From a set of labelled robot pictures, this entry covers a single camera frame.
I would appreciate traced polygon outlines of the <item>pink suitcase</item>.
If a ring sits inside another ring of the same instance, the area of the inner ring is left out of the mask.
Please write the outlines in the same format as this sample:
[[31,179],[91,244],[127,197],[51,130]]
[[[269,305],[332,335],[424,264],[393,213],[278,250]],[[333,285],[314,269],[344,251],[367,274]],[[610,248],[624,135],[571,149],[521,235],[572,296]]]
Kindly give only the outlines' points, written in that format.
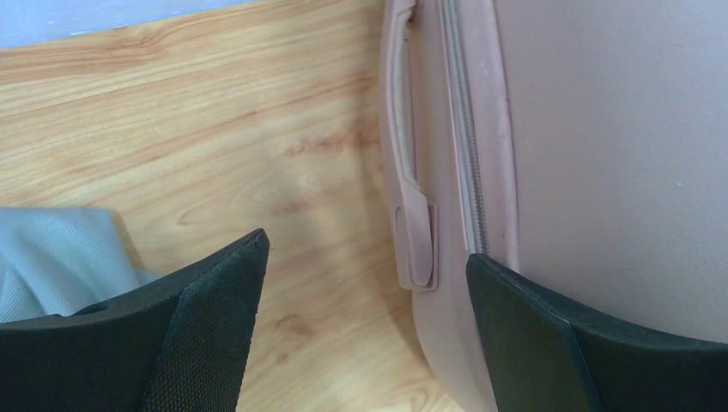
[[473,254],[727,347],[726,2],[389,1],[379,101],[398,281],[462,409],[500,411]]

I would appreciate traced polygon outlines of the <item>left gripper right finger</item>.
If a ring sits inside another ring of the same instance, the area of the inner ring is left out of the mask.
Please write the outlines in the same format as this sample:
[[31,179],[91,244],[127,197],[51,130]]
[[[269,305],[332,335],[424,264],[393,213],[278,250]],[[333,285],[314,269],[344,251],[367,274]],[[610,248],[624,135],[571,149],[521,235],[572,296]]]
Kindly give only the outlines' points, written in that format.
[[482,254],[466,278],[498,410],[726,410],[725,344],[612,317]]

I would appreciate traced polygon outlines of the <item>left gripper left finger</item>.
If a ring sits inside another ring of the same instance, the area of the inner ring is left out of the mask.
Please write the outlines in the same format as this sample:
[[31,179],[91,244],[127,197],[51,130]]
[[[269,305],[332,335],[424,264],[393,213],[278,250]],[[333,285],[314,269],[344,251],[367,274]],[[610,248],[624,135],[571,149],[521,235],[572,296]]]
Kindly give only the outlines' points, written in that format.
[[235,410],[269,252],[258,229],[72,315],[2,324],[2,410]]

